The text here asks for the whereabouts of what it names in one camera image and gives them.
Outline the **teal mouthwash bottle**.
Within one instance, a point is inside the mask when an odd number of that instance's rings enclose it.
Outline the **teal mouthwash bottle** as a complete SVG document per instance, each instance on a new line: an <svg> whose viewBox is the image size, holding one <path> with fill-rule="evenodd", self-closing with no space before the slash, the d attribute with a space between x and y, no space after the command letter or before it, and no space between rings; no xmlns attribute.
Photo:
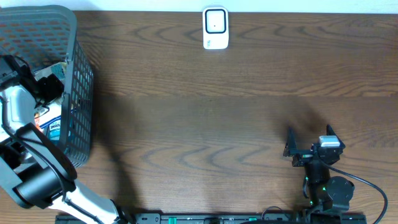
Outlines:
<svg viewBox="0 0 398 224"><path fill-rule="evenodd" d="M61 113L62 104L58 100L47 106L38 108L34 113L36 127L55 145L58 144L60 139Z"/></svg>

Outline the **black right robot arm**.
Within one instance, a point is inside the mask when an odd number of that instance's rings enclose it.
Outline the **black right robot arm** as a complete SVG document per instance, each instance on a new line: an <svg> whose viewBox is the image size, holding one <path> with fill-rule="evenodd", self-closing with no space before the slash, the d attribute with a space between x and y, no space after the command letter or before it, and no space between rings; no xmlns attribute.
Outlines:
<svg viewBox="0 0 398 224"><path fill-rule="evenodd" d="M294 167L305 169L303 194L310 200L310 207L303 210L302 218L308 223L315 217L336 221L349 210L354 184L344 177L330 175L331 166L339 161L344 148L330 125L310 149L299 149L293 129L288 129L283 156L291 157Z"/></svg>

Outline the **white barcode scanner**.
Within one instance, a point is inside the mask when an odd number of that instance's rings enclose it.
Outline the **white barcode scanner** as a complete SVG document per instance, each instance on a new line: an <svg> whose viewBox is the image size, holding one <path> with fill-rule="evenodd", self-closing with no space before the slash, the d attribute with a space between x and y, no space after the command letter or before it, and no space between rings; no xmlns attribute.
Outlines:
<svg viewBox="0 0 398 224"><path fill-rule="evenodd" d="M222 50L229 45L229 14L224 7L207 7L202 13L203 47Z"/></svg>

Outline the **black mounting rail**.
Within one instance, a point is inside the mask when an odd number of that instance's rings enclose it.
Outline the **black mounting rail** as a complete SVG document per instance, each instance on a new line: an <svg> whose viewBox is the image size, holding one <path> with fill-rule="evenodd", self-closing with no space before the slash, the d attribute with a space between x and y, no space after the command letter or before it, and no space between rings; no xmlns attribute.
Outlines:
<svg viewBox="0 0 398 224"><path fill-rule="evenodd" d="M239 223L306 223L305 219L288 218L279 212L264 215L161 215L158 213L138 213L135 215L137 224L239 224ZM340 224L366 224L364 215L348 214L342 216L327 216L312 214L309 223L340 223Z"/></svg>

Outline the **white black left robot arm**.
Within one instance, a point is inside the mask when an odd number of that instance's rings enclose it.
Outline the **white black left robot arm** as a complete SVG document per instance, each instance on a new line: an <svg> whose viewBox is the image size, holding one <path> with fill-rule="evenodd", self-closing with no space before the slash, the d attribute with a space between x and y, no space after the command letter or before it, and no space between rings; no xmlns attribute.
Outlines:
<svg viewBox="0 0 398 224"><path fill-rule="evenodd" d="M63 90L56 75L37 80L24 59L1 56L1 188L22 208L60 210L84 223L135 223L82 184L68 157L36 127L35 114Z"/></svg>

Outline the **cream snack bag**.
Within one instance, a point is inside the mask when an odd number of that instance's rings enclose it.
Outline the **cream snack bag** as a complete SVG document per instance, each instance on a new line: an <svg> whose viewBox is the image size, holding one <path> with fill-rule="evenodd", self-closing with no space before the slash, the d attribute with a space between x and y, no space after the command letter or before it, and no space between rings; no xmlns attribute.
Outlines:
<svg viewBox="0 0 398 224"><path fill-rule="evenodd" d="M67 64L58 62L34 73L34 78L43 84L60 86L65 84Z"/></svg>

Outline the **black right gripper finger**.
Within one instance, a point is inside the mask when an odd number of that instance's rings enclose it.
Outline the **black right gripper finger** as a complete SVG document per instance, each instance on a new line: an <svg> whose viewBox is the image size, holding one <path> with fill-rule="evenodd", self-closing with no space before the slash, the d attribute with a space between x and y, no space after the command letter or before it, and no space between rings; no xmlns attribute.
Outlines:
<svg viewBox="0 0 398 224"><path fill-rule="evenodd" d="M327 136L334 136L338 142L340 143L339 148L344 149L346 145L343 143L343 141L338 137L338 135L334 132L333 128L331 127L330 124L326 126L326 135Z"/></svg>
<svg viewBox="0 0 398 224"><path fill-rule="evenodd" d="M292 128L288 128L287 141L283 151L283 156L292 157L296 154L296 152L297 152L297 145L295 141L294 131Z"/></svg>

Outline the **grey plastic basket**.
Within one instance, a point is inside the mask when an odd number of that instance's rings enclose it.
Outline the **grey plastic basket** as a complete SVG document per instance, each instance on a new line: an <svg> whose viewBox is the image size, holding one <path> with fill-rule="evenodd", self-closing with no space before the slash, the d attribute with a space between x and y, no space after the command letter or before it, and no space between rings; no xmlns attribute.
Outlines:
<svg viewBox="0 0 398 224"><path fill-rule="evenodd" d="M66 63L58 146L81 167L90 155L94 75L76 30L76 16L63 6L1 9L1 54L23 58L33 72Z"/></svg>

